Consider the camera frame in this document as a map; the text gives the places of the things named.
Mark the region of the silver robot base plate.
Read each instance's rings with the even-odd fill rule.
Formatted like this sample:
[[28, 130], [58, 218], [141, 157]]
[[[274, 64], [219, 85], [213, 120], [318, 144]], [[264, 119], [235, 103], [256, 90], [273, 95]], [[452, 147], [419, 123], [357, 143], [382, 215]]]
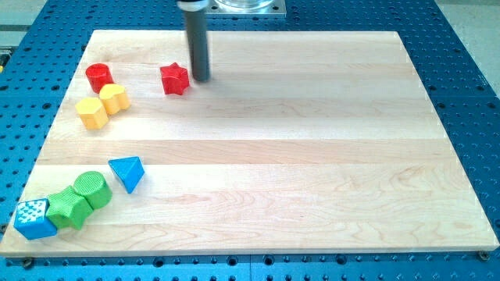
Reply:
[[285, 0], [209, 0], [206, 14], [214, 18], [284, 18]]

